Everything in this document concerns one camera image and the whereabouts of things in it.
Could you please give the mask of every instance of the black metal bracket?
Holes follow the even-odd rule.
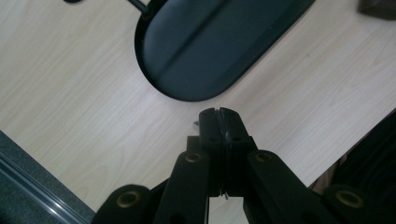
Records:
[[[249,223],[395,223],[357,189],[312,192],[273,152],[258,150],[240,116],[226,108],[199,115],[169,179],[149,190],[115,190],[93,223],[207,223],[209,197],[244,197]]]

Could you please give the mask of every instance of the dark fabric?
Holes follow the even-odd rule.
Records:
[[[396,113],[377,124],[348,154],[333,184],[362,190],[396,214]]]

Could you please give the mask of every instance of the black oval object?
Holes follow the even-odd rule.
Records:
[[[315,0],[153,0],[136,27],[139,66],[160,92],[203,101],[226,91]]]

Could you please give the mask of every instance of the wooden table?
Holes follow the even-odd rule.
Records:
[[[141,73],[127,1],[2,0],[0,129],[93,210],[165,180],[209,107],[237,111],[309,185],[396,107],[396,23],[357,5],[317,0],[230,89],[185,103]],[[246,223],[241,202],[211,200],[210,223]]]

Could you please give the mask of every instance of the light wood surface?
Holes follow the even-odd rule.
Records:
[[[396,107],[396,23],[317,0],[236,84],[200,103],[156,91],[134,56],[127,1],[0,1],[0,129],[92,209],[167,178],[193,122],[237,111],[259,148],[309,185]],[[210,223],[247,223],[213,199]]]

